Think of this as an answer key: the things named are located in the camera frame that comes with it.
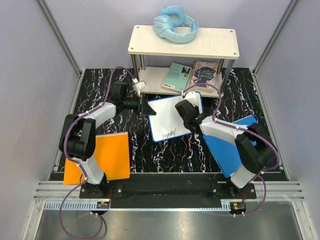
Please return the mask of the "blue-framed whiteboard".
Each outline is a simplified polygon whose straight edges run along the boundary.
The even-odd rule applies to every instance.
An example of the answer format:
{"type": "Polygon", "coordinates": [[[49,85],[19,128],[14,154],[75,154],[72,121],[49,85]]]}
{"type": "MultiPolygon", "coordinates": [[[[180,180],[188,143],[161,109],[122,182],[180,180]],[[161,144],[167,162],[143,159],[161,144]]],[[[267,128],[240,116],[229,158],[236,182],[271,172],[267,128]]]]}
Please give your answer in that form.
{"type": "MultiPolygon", "coordinates": [[[[175,105],[183,100],[185,99],[182,95],[176,95],[148,101],[148,104],[156,112],[156,115],[148,117],[151,137],[154,142],[162,142],[191,133],[184,127],[183,119],[175,108],[175,105]]],[[[202,113],[202,100],[198,108],[202,113]]]]}

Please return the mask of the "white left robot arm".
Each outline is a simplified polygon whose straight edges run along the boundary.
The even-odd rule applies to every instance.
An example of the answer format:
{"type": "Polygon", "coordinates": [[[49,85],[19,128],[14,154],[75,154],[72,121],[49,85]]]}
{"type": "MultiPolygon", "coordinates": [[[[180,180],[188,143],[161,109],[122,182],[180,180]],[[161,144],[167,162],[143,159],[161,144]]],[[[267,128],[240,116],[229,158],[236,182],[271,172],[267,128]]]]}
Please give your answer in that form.
{"type": "Polygon", "coordinates": [[[138,93],[130,95],[129,85],[116,82],[103,102],[95,108],[79,114],[68,114],[63,123],[59,150],[66,159],[75,163],[84,176],[84,182],[91,185],[90,192],[97,198],[108,193],[106,174],[94,157],[96,129],[123,110],[132,110],[138,115],[155,116],[157,113],[138,93]]]}

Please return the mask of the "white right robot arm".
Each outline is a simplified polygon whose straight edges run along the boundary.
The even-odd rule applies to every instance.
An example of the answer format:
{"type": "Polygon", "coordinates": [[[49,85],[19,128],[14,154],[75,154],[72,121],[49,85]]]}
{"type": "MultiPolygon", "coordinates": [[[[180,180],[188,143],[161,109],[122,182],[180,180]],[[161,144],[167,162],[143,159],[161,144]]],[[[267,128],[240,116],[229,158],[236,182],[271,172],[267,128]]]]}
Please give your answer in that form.
{"type": "Polygon", "coordinates": [[[240,167],[230,177],[227,185],[228,195],[239,198],[245,192],[245,186],[254,180],[266,166],[280,156],[277,148],[258,123],[238,125],[219,120],[206,113],[201,113],[196,104],[184,99],[175,105],[183,120],[183,125],[192,133],[216,137],[236,147],[241,160],[240,167]]]}

